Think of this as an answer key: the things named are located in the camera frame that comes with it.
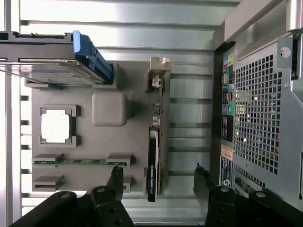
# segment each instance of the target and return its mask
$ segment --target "blue drive bracket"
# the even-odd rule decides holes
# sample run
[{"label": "blue drive bracket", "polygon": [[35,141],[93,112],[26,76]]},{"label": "blue drive bracket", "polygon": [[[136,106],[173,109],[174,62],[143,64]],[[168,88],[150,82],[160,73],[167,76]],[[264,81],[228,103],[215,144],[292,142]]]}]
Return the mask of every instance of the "blue drive bracket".
[{"label": "blue drive bracket", "polygon": [[113,68],[102,57],[87,35],[73,31],[73,49],[76,59],[101,76],[108,84],[113,82]]}]

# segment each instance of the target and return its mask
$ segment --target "perforated metal mesh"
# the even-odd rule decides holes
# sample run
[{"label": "perforated metal mesh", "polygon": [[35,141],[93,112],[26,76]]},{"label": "perforated metal mesh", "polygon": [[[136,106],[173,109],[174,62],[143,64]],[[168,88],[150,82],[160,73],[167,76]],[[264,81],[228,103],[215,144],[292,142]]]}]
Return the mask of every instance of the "perforated metal mesh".
[{"label": "perforated metal mesh", "polygon": [[239,166],[236,165],[236,170],[238,170],[240,173],[242,173],[243,175],[245,175],[247,178],[251,179],[256,184],[258,184],[261,187],[265,188],[265,183],[264,182],[260,181],[258,178],[254,177],[253,175],[251,175],[250,173],[248,173],[247,171],[245,171],[241,167],[239,167]]},{"label": "perforated metal mesh", "polygon": [[281,73],[273,55],[236,70],[235,153],[278,174]]}]

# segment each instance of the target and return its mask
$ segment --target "silver metal surface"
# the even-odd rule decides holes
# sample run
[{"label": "silver metal surface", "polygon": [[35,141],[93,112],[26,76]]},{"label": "silver metal surface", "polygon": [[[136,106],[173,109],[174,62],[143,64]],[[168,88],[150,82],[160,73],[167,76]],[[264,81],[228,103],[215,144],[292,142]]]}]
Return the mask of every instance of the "silver metal surface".
[{"label": "silver metal surface", "polygon": [[302,28],[303,28],[303,1],[287,0],[287,7],[286,7],[287,32],[298,31]]},{"label": "silver metal surface", "polygon": [[262,193],[262,192],[257,192],[257,194],[256,194],[258,197],[260,197],[260,198],[265,198],[266,197],[266,195],[264,194],[264,193]]},{"label": "silver metal surface", "polygon": [[303,126],[298,124],[303,109],[298,102],[300,92],[295,90],[300,80],[291,81],[292,70],[276,66],[277,50],[275,42],[241,61],[234,59],[238,95],[235,127],[239,136],[235,138],[233,162],[302,210],[303,144],[297,135],[303,134]]},{"label": "silver metal surface", "polygon": [[[188,98],[187,102],[190,104],[188,113],[191,116],[196,116],[186,116],[187,104],[172,104],[174,108],[183,110],[182,116],[178,116],[178,112],[171,115],[171,118],[176,120],[172,124],[174,128],[171,128],[174,132],[172,137],[178,137],[177,141],[183,140],[190,147],[170,153],[169,174],[171,176],[169,176],[170,186],[165,192],[166,198],[151,204],[146,202],[142,194],[129,193],[125,195],[123,203],[135,222],[161,220],[164,222],[203,222],[207,211],[200,211],[199,204],[193,196],[193,175],[190,174],[193,172],[191,165],[196,166],[197,159],[203,161],[202,163],[209,163],[209,150],[207,151],[205,148],[201,153],[201,149],[192,147],[191,142],[194,141],[197,144],[202,142],[196,137],[209,138],[210,118],[203,120],[205,118],[203,114],[210,116],[211,108],[201,112],[202,105],[192,103],[190,99],[211,98],[211,86],[208,82],[211,81],[212,75],[212,32],[234,10],[236,2],[239,1],[193,0],[178,4],[169,1],[23,0],[21,2],[21,19],[29,21],[28,28],[31,28],[31,25],[39,28],[33,28],[30,31],[41,33],[40,28],[44,27],[45,23],[54,24],[52,26],[46,25],[46,30],[43,29],[48,34],[84,29],[81,32],[86,32],[90,37],[94,37],[93,42],[99,43],[99,51],[108,61],[149,61],[151,57],[171,58],[173,78],[171,94],[174,94],[175,98]],[[156,9],[159,17],[149,14],[151,8]],[[16,16],[12,18],[12,24],[13,20],[19,22]],[[24,32],[26,27],[22,26],[21,31]],[[12,29],[18,31],[19,27],[12,26]],[[106,33],[107,37],[112,41],[106,41],[105,38],[100,37],[99,32],[108,32]],[[205,79],[203,75],[208,75],[209,80]],[[181,83],[185,83],[185,88],[180,90],[176,87],[176,90],[173,91],[174,86]],[[30,95],[30,89],[21,84],[21,94]],[[21,101],[20,109],[21,119],[29,121],[30,124],[31,101]],[[28,193],[28,196],[22,199],[22,214],[51,195],[50,192],[32,192],[31,189],[32,179],[29,167],[31,163],[31,130],[27,130],[29,127],[30,125],[22,125],[21,128],[23,172],[28,172],[28,174],[22,174],[22,192]],[[182,168],[178,170],[176,163],[179,163]]]},{"label": "silver metal surface", "polygon": [[173,25],[213,26],[220,25],[233,10],[233,7],[213,7],[211,1],[210,4],[205,4],[206,1],[193,2],[195,4],[170,4],[169,2],[155,4],[152,1],[117,4],[96,1],[87,4],[85,1],[22,0],[21,18],[29,21],[61,21],[62,23],[87,21],[100,25],[127,23],[140,26],[139,23],[142,23],[167,27]]},{"label": "silver metal surface", "polygon": [[[11,30],[20,31],[20,0],[10,1]],[[13,181],[13,222],[22,215],[21,202],[21,83],[20,78],[12,76],[12,181]]]},{"label": "silver metal surface", "polygon": [[61,199],[65,199],[65,198],[68,198],[70,195],[69,194],[64,194],[61,196]]},{"label": "silver metal surface", "polygon": [[221,188],[220,190],[221,190],[222,192],[229,192],[229,189],[228,189],[228,188],[225,188],[225,187]]},{"label": "silver metal surface", "polygon": [[255,52],[258,48],[286,33],[286,1],[282,1],[246,30],[234,37],[237,58]]},{"label": "silver metal surface", "polygon": [[97,192],[104,192],[104,191],[105,191],[104,188],[100,188],[100,189],[97,190]]},{"label": "silver metal surface", "polygon": [[250,27],[280,2],[282,0],[243,0],[225,20],[224,40],[232,41],[235,35]]},{"label": "silver metal surface", "polygon": [[[10,1],[0,0],[0,30],[11,28]],[[0,225],[13,222],[11,77],[0,72]]]},{"label": "silver metal surface", "polygon": [[293,63],[293,38],[278,38],[276,65],[279,68],[291,68]]}]

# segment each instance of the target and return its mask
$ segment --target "black plastic part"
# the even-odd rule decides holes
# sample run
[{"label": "black plastic part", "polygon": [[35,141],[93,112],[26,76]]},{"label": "black plastic part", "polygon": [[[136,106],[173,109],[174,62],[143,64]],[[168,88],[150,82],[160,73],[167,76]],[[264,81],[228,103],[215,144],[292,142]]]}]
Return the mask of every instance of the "black plastic part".
[{"label": "black plastic part", "polygon": [[116,201],[112,191],[104,186],[94,188],[90,192],[90,199],[95,207],[102,203]]},{"label": "black plastic part", "polygon": [[261,192],[265,197],[250,194],[251,203],[257,207],[260,217],[271,217],[272,226],[303,226],[303,213],[270,192]]},{"label": "black plastic part", "polygon": [[[151,131],[157,131],[158,129],[150,127],[149,133]],[[147,172],[147,201],[155,202],[157,197],[157,138],[152,138],[149,136],[149,149],[148,149],[148,172]]]},{"label": "black plastic part", "polygon": [[206,216],[205,227],[236,226],[236,192],[228,189],[223,192],[217,187]]},{"label": "black plastic part", "polygon": [[58,220],[64,219],[77,205],[73,192],[57,192],[17,220],[10,227],[51,227],[60,226]]},{"label": "black plastic part", "polygon": [[135,227],[195,227],[195,226],[201,226],[201,225],[199,225],[199,223],[193,223],[192,225],[191,224],[189,224],[189,225],[178,225],[178,224],[176,224],[176,225],[173,225],[173,224],[171,224],[171,223],[169,223],[169,224],[164,224],[164,223],[157,223],[157,224],[148,224],[148,223],[137,223],[137,224],[135,224]]},{"label": "black plastic part", "polygon": [[43,38],[49,38],[49,39],[64,39],[65,35],[39,35],[39,34],[20,34],[18,32],[13,32],[14,36],[16,38],[32,38],[32,39],[43,39]]},{"label": "black plastic part", "polygon": [[214,183],[219,185],[221,135],[222,135],[222,71],[223,53],[214,53],[213,76],[213,102],[212,102],[212,130],[209,172],[214,178]]},{"label": "black plastic part", "polygon": [[108,78],[106,75],[104,75],[99,69],[95,68],[95,71],[93,71],[90,67],[89,67],[89,59],[86,58],[86,56],[80,56],[80,55],[76,55],[75,59],[80,61],[83,65],[85,65],[89,70],[91,70],[92,72],[96,73],[98,76],[100,76],[106,83],[105,84],[113,84],[113,80]]},{"label": "black plastic part", "polygon": [[96,210],[99,217],[99,223],[103,227],[134,226],[121,201],[99,204]]},{"label": "black plastic part", "polygon": [[234,42],[234,41],[231,41],[229,43],[223,43],[216,50],[214,50],[214,52],[225,52],[225,51],[231,49],[235,44],[236,44],[236,42]]},{"label": "black plastic part", "polygon": [[298,47],[299,47],[299,40],[298,37],[293,38],[293,59],[292,59],[292,77],[291,79],[298,79],[299,72],[298,72]]},{"label": "black plastic part", "polygon": [[203,206],[206,201],[210,204],[215,188],[216,185],[209,172],[197,163],[194,176],[194,193],[200,206]]},{"label": "black plastic part", "polygon": [[112,191],[117,201],[123,196],[123,168],[115,166],[106,186]]},{"label": "black plastic part", "polygon": [[9,34],[7,32],[0,33],[0,40],[8,40]]}]

